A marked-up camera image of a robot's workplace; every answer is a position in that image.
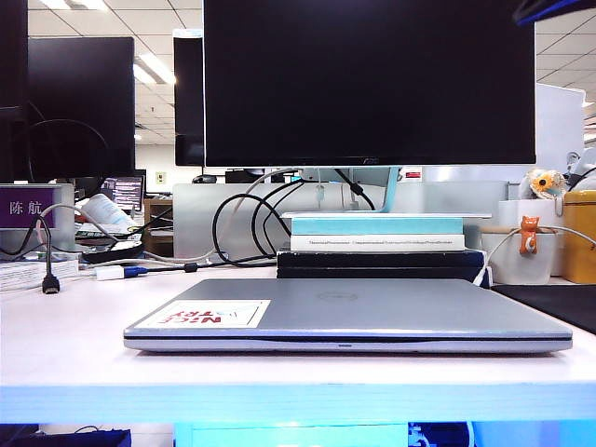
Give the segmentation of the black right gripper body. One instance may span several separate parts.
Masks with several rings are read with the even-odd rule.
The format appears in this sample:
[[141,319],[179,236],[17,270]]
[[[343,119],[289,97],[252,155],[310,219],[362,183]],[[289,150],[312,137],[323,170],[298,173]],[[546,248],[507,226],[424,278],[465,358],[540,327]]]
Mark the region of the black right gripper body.
[[595,8],[595,0],[523,0],[512,18],[516,24],[528,24],[590,8]]

